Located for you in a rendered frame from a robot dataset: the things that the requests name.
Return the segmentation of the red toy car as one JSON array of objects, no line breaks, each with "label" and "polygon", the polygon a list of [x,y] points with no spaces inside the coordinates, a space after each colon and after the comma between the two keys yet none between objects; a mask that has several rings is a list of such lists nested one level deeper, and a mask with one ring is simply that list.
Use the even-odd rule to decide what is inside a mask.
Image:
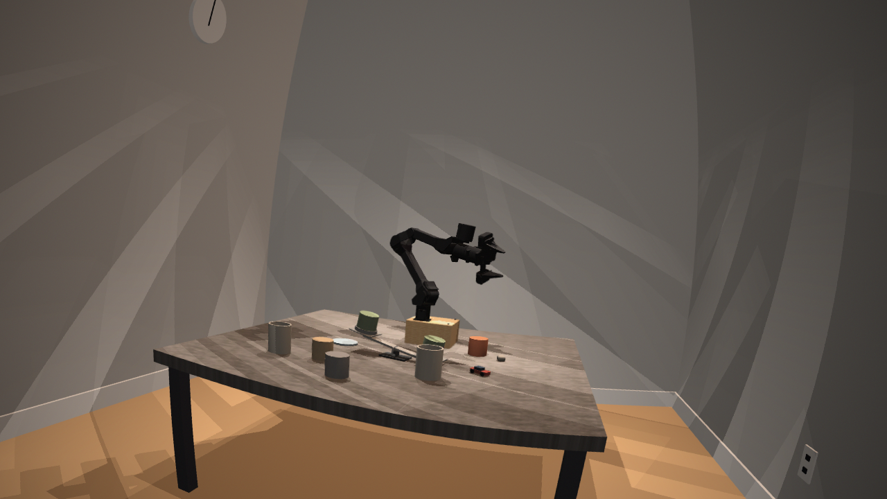
[{"label": "red toy car", "polygon": [[485,367],[482,366],[470,367],[470,374],[472,373],[478,373],[481,377],[491,375],[491,372],[485,370]]}]

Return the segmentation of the dark grey cylinder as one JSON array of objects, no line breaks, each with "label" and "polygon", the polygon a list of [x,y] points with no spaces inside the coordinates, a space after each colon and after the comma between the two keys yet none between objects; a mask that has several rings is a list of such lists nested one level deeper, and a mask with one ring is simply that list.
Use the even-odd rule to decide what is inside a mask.
[{"label": "dark grey cylinder", "polygon": [[349,377],[349,354],[339,351],[324,353],[324,375],[331,378],[345,379]]}]

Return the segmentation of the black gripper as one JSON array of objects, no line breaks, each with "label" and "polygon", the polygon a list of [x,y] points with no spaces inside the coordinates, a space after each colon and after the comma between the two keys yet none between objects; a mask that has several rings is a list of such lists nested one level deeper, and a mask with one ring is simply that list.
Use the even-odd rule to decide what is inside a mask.
[{"label": "black gripper", "polygon": [[478,246],[482,247],[482,249],[479,249],[477,246],[468,246],[464,252],[464,260],[466,260],[466,263],[470,262],[476,266],[480,265],[480,271],[476,274],[476,282],[482,285],[490,279],[502,278],[503,275],[495,274],[486,269],[487,250],[502,254],[506,253],[500,246],[496,245],[493,239],[493,234],[490,231],[481,234],[481,236],[478,237]]}]

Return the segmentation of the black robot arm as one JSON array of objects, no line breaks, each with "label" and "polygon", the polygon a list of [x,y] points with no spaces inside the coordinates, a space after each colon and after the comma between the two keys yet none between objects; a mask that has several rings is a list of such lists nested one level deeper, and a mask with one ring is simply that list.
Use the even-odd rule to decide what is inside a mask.
[{"label": "black robot arm", "polygon": [[425,280],[425,275],[419,267],[417,260],[412,253],[412,244],[415,240],[423,241],[425,244],[431,245],[437,252],[441,254],[452,254],[452,262],[464,260],[465,249],[469,243],[473,241],[475,233],[475,225],[466,225],[459,223],[457,225],[457,235],[448,239],[432,236],[426,231],[417,228],[409,228],[406,231],[393,236],[390,245],[394,252],[401,256],[403,264],[407,267],[412,276],[412,280],[416,284],[417,296],[412,298],[412,304],[416,304],[416,318],[414,320],[423,320],[430,322],[430,305],[435,305],[439,298],[439,288],[435,286],[435,282]]}]

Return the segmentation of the grey cylindrical cup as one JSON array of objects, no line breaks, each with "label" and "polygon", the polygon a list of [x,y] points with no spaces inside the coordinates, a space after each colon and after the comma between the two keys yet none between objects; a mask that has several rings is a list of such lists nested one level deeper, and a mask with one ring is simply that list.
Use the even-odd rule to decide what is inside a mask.
[{"label": "grey cylindrical cup", "polygon": [[292,325],[286,322],[269,322],[268,351],[274,354],[291,353]]},{"label": "grey cylindrical cup", "polygon": [[444,348],[438,345],[417,345],[415,377],[424,381],[441,379]]}]

